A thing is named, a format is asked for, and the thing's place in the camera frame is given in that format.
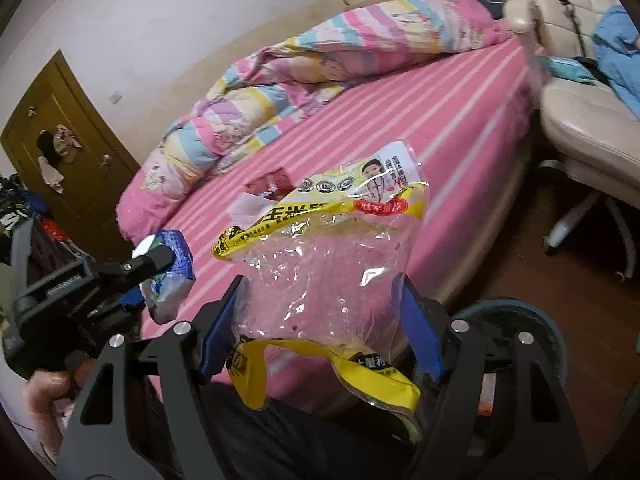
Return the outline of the person's left hand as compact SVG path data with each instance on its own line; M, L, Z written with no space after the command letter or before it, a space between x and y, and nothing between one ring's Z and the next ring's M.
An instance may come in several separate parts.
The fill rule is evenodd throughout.
M24 388L24 401L40 446L54 464L58 461L63 442L54 402L68 398L73 388L82 388L93 365L94 359L88 359L67 372L36 370Z

